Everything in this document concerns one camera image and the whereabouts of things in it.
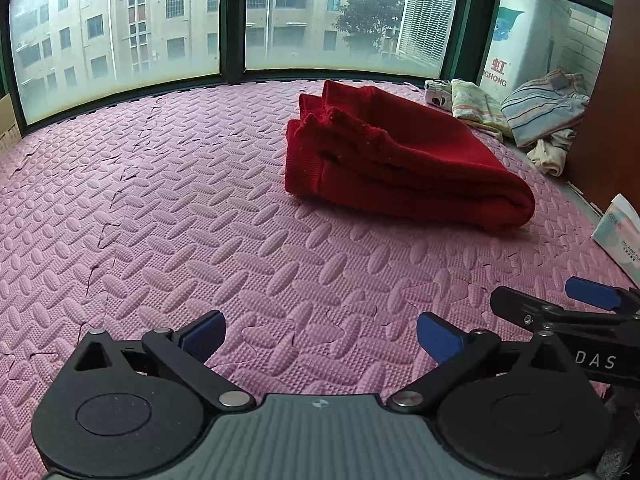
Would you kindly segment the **white grey printed cloth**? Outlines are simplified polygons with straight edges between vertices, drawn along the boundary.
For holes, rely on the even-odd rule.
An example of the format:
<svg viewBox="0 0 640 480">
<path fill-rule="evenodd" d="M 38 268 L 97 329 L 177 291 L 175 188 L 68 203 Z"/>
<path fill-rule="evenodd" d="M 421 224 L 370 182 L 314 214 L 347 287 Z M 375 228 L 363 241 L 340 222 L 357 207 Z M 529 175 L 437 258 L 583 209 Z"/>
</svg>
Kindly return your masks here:
<svg viewBox="0 0 640 480">
<path fill-rule="evenodd" d="M 452 110 L 452 84 L 449 80 L 424 81 L 425 104 L 450 113 Z"/>
</svg>

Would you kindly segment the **red fleece garment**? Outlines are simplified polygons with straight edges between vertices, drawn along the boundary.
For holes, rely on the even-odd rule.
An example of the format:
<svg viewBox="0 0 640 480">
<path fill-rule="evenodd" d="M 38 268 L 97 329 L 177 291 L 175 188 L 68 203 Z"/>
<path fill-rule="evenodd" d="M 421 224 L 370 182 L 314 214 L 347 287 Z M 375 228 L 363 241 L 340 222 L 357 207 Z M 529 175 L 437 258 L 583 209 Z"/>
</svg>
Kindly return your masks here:
<svg viewBox="0 0 640 480">
<path fill-rule="evenodd" d="M 328 80 L 285 131 L 284 187 L 414 221 L 510 232 L 535 212 L 529 185 L 459 119 L 373 86 Z"/>
</svg>

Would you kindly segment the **yellow patterned folded cloth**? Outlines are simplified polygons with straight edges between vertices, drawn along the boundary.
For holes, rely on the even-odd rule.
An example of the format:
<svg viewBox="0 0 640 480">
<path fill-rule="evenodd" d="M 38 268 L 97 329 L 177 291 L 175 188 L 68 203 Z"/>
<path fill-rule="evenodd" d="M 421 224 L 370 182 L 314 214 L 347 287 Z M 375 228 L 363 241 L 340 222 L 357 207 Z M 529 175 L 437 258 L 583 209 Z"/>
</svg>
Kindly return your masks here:
<svg viewBox="0 0 640 480">
<path fill-rule="evenodd" d="M 455 118 L 474 129 L 490 134 L 499 142 L 504 138 L 513 138 L 500 104 L 477 84 L 453 79 L 451 92 L 451 110 Z"/>
</svg>

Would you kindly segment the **white tissue pack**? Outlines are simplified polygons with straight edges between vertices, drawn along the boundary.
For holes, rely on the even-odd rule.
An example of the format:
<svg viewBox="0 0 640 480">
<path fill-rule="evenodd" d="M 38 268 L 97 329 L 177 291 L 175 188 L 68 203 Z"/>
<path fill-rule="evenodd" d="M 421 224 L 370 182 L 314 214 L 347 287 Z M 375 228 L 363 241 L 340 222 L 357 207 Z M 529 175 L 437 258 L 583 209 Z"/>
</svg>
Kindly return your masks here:
<svg viewBox="0 0 640 480">
<path fill-rule="evenodd" d="M 617 194 L 612 199 L 591 238 L 639 287 L 640 219 L 623 194 Z"/>
</svg>

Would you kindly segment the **cream cloth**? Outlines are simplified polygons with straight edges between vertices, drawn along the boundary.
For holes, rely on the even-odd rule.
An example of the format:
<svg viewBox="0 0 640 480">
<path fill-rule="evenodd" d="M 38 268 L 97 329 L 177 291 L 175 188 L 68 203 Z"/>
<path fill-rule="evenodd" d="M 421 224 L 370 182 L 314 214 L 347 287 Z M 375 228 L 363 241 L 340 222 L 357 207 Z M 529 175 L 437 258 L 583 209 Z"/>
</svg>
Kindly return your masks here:
<svg viewBox="0 0 640 480">
<path fill-rule="evenodd" d="M 566 156 L 575 140 L 573 129 L 564 129 L 538 139 L 535 146 L 527 152 L 530 163 L 542 174 L 559 177 L 565 167 Z"/>
</svg>

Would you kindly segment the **brown wooden cabinet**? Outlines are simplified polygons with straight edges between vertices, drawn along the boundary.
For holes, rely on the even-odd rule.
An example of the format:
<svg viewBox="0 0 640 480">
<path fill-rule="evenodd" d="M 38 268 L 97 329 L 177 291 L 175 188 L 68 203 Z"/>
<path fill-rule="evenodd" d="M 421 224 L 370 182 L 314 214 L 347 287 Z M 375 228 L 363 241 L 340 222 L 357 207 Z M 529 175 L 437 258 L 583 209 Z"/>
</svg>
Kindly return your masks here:
<svg viewBox="0 0 640 480">
<path fill-rule="evenodd" d="M 605 210 L 639 206 L 639 0 L 615 0 L 600 73 L 568 153 L 567 180 Z"/>
</svg>

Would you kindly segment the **striped folded cloth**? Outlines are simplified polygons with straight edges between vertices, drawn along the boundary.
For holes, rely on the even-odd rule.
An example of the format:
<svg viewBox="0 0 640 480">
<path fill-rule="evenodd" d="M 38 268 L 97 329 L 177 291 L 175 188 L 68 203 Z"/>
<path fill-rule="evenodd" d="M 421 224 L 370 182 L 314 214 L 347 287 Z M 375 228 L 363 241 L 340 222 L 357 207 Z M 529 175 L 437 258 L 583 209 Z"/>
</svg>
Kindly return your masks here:
<svg viewBox="0 0 640 480">
<path fill-rule="evenodd" d="M 518 148 L 550 134 L 575 127 L 584 117 L 590 97 L 581 73 L 560 68 L 516 88 L 501 104 Z"/>
</svg>

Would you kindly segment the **pink foam floor mat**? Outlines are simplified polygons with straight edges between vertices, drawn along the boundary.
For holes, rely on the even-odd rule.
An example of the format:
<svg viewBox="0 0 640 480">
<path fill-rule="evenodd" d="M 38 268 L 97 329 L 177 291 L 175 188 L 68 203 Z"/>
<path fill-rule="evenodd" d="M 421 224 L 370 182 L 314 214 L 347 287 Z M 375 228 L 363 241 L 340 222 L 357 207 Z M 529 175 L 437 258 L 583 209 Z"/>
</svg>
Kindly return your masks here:
<svg viewBox="0 0 640 480">
<path fill-rule="evenodd" d="M 532 188 L 513 236 L 413 226 L 303 202 L 283 187 L 285 125 L 317 81 L 196 89 L 26 136 L 1 157 L 1 474 L 43 466 L 30 419 L 87 330 L 116 339 L 227 319 L 217 373 L 266 392 L 387 396 L 433 366 L 431 310 L 506 339 L 499 285 L 568 305 L 571 276 L 624 287 L 570 196 L 494 140 Z"/>
</svg>

